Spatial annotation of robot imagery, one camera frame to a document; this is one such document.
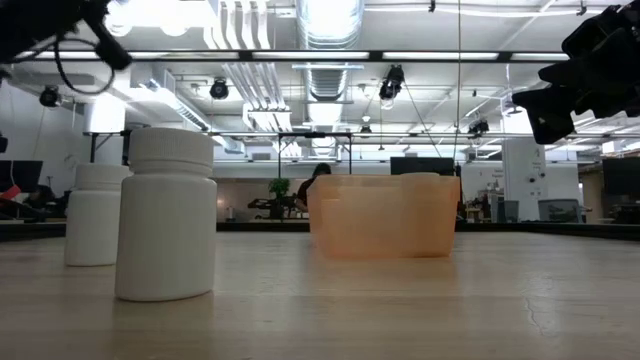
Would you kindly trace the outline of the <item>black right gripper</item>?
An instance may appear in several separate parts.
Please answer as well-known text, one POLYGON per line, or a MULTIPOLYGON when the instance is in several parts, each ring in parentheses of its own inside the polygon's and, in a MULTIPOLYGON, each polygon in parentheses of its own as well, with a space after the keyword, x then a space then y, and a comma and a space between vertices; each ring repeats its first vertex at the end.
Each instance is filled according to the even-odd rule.
POLYGON ((528 110, 571 110, 577 102, 577 113, 591 110, 599 118, 619 112, 625 91, 619 64, 626 40, 624 12, 623 6, 608 6, 582 22, 562 42, 569 61, 538 72, 541 80, 554 85, 514 93, 513 103, 528 110))

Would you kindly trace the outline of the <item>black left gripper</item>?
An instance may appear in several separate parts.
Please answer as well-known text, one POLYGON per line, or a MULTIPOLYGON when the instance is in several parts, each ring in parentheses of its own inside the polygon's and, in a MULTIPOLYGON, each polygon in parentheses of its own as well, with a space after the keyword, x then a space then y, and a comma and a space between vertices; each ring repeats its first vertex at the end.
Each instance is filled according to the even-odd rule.
POLYGON ((0 63, 8 63, 38 43, 74 32, 84 21, 100 41, 108 0, 0 0, 0 63))

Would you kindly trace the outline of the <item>white plastic pill bottle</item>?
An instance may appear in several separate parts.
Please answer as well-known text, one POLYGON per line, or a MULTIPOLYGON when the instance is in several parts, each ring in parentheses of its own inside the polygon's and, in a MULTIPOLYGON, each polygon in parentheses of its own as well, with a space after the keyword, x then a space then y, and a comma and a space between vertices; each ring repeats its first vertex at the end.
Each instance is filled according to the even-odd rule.
POLYGON ((202 295, 214 284, 213 140, 187 130, 132 132, 122 182, 115 295, 138 302, 202 295))
POLYGON ((81 164, 69 197, 64 261, 66 266, 114 265, 117 256, 123 165, 81 164))

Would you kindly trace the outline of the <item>translucent orange plastic basket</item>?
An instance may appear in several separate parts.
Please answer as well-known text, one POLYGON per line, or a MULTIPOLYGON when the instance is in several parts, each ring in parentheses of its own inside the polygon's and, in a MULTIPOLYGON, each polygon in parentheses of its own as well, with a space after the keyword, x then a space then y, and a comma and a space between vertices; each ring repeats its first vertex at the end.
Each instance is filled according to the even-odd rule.
POLYGON ((448 257, 459 201, 456 176, 321 175, 308 190, 310 231, 329 258, 448 257))

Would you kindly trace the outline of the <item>white square pillar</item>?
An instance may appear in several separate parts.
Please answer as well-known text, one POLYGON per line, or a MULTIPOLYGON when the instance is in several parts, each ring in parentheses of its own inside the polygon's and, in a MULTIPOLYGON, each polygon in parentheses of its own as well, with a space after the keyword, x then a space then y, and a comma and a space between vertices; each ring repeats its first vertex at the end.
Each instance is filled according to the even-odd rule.
POLYGON ((545 149, 532 137, 502 143, 504 196, 518 202, 520 221, 537 221, 539 201, 548 193, 545 149))

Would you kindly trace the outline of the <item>black flat monitor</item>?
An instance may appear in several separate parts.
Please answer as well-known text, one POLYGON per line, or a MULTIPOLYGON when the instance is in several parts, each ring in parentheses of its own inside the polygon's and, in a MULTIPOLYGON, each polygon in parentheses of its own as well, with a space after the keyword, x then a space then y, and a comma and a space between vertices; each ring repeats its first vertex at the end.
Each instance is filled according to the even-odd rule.
POLYGON ((640 157, 604 159, 602 168, 607 194, 640 196, 640 157))
POLYGON ((42 168, 42 161, 0 160, 0 194, 12 185, 17 185, 21 193, 35 192, 42 168))
POLYGON ((442 176, 454 176, 456 174, 454 160, 441 157, 392 157, 390 171, 392 175, 436 173, 442 176))

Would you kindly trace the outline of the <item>person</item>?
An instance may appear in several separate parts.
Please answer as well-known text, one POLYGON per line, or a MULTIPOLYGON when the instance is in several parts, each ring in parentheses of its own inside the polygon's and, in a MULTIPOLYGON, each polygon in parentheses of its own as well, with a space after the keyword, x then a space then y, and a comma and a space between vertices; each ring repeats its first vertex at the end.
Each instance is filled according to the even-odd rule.
POLYGON ((332 173, 331 167, 329 164, 327 163, 320 163, 318 164, 313 173, 312 176, 305 180, 299 187, 298 192, 296 194, 296 200, 295 200, 295 205, 296 207, 302 211, 307 213, 308 212, 308 189, 310 188, 310 186, 314 183, 314 181, 316 180, 316 178, 318 176, 321 175, 330 175, 332 173))

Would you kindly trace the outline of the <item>small green potted plant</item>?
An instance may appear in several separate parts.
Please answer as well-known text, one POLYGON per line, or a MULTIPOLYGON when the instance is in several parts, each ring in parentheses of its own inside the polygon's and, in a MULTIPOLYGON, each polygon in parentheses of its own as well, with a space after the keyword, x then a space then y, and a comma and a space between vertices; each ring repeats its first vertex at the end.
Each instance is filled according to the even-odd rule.
POLYGON ((286 178, 276 178, 269 183, 269 193, 274 196, 271 201, 270 217, 282 220, 285 207, 289 203, 290 180, 286 178))

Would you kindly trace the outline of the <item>silver round ceiling duct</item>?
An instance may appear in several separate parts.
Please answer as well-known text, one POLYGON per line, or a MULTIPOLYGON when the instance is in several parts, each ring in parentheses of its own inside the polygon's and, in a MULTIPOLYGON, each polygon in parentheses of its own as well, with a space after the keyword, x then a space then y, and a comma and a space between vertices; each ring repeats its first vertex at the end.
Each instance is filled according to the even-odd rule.
MULTIPOLYGON (((351 50, 361 32, 365 0, 296 0, 298 39, 305 50, 351 50)), ((345 93, 349 71, 311 69, 305 81, 312 99, 339 100, 345 93)))

